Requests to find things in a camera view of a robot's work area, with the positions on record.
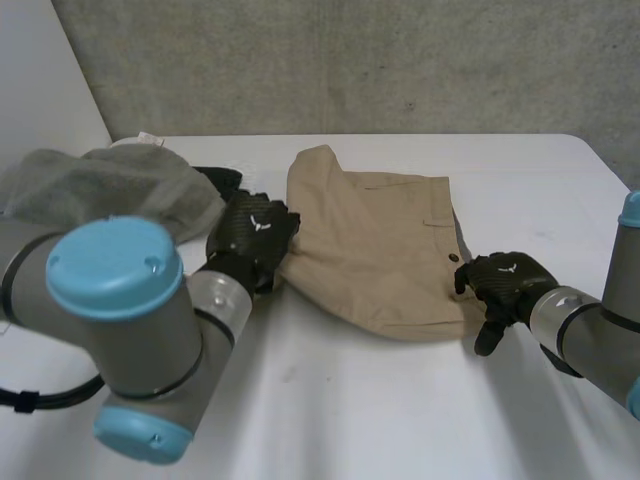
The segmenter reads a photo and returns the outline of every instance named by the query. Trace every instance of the blue end cap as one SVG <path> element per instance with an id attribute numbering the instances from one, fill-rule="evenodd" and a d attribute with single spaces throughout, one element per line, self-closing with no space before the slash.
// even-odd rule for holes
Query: blue end cap
<path id="1" fill-rule="evenodd" d="M 93 435 L 122 455 L 156 465 L 177 462 L 193 441 L 193 433 L 180 425 L 121 407 L 104 407 Z"/>
<path id="2" fill-rule="evenodd" d="M 618 223 L 625 227 L 640 228 L 640 191 L 631 192 L 624 199 Z"/>
<path id="3" fill-rule="evenodd" d="M 640 377 L 636 379 L 627 394 L 627 410 L 636 417 L 636 420 L 640 420 Z"/>
<path id="4" fill-rule="evenodd" d="M 90 320 L 121 321 L 149 313 L 182 282 L 169 233 L 138 217 L 113 217 L 65 235 L 47 259 L 51 296 Z"/>

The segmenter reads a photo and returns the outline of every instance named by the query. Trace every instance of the khaki pants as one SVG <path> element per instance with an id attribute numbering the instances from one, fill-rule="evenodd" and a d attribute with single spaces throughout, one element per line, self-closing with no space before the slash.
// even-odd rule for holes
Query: khaki pants
<path id="1" fill-rule="evenodd" d="M 448 178 L 344 172 L 321 146 L 289 169 L 287 204 L 302 223 L 281 273 L 320 307 L 400 340 L 478 332 L 483 305 L 454 291 L 463 260 Z"/>

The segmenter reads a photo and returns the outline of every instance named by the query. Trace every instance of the gray towel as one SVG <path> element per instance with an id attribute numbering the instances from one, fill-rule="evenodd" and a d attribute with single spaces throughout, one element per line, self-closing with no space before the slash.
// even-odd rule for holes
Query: gray towel
<path id="1" fill-rule="evenodd" d="M 210 230 L 225 203 L 179 155 L 153 145 L 91 150 L 81 158 L 36 150 L 0 177 L 0 207 L 18 220 L 73 228 L 139 215 L 181 243 Z"/>

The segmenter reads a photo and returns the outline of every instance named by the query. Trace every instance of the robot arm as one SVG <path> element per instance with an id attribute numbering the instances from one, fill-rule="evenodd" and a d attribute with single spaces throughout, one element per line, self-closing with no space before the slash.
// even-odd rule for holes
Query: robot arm
<path id="1" fill-rule="evenodd" d="M 487 303 L 476 353 L 489 355 L 504 329 L 525 323 L 559 370 L 583 376 L 640 419 L 640 192 L 627 196 L 602 302 L 558 285 L 523 253 L 478 257 L 456 272 Z"/>
<path id="2" fill-rule="evenodd" d="M 185 279 L 168 233 L 140 218 L 66 235 L 3 221 L 4 316 L 90 354 L 111 390 L 94 424 L 102 443 L 173 463 L 193 439 L 256 288 L 268 289 L 298 224 L 282 202 L 240 192 L 212 233 L 206 264 Z"/>

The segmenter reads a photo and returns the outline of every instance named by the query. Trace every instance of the white table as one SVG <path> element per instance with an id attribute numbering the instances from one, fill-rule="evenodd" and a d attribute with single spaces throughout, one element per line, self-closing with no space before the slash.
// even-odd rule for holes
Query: white table
<path id="1" fill-rule="evenodd" d="M 600 296 L 628 190 L 564 135 L 169 137 L 194 165 L 240 166 L 284 198 L 296 153 L 329 144 L 347 170 L 451 178 L 472 252 L 523 250 Z M 203 244 L 181 247 L 188 270 Z M 106 392 L 61 412 L 0 412 L 2 479 L 637 479 L 640 423 L 556 372 L 528 331 L 482 359 L 473 339 L 408 344 L 325 314 L 290 288 L 257 307 L 184 459 L 130 461 L 91 436 Z M 12 327 L 0 385 L 57 391 L 86 355 Z"/>

